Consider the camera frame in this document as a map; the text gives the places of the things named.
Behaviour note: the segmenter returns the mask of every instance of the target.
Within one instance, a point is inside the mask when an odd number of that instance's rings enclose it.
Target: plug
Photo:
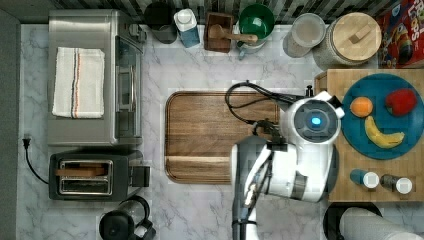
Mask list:
[[[31,135],[29,135],[28,133],[25,133],[24,134],[24,138],[22,139],[22,141],[24,142],[24,148],[25,148],[25,150],[28,150],[29,142],[31,142]]]

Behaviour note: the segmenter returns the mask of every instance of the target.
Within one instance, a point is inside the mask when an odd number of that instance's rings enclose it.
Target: blue label bottle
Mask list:
[[[197,21],[191,9],[183,9],[174,15],[175,24],[186,48],[200,43]]]

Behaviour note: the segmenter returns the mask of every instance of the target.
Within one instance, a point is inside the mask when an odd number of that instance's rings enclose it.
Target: canister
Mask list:
[[[367,62],[379,49],[381,29],[364,13],[350,13],[334,21],[324,40],[313,49],[318,65],[357,66]]]
[[[325,37],[325,23],[313,13],[300,15],[293,23],[290,32],[283,40],[284,52],[292,57],[305,56]]]
[[[166,2],[153,2],[144,11],[147,26],[161,43],[171,44],[177,39],[174,13],[175,10]]]
[[[191,9],[183,9],[174,15],[181,41],[186,48],[200,43],[197,21]]]

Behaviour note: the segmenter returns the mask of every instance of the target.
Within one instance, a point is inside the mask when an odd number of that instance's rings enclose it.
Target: bottle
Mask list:
[[[401,194],[408,194],[412,190],[411,180],[390,174],[384,174],[381,177],[381,185],[391,191],[398,191]]]
[[[350,172],[350,180],[367,188],[376,188],[379,182],[378,175],[375,172],[367,172],[362,169],[352,170]]]
[[[197,21],[191,9],[183,9],[174,15],[181,41],[186,48],[200,43]]]

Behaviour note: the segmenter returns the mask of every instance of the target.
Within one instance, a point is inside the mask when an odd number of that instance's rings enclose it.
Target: pepper shaker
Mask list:
[[[181,41],[186,48],[200,43],[197,21],[191,9],[183,9],[174,15]]]
[[[381,185],[391,191],[398,191],[401,194],[408,194],[412,190],[411,180],[390,174],[385,174],[381,177]]]

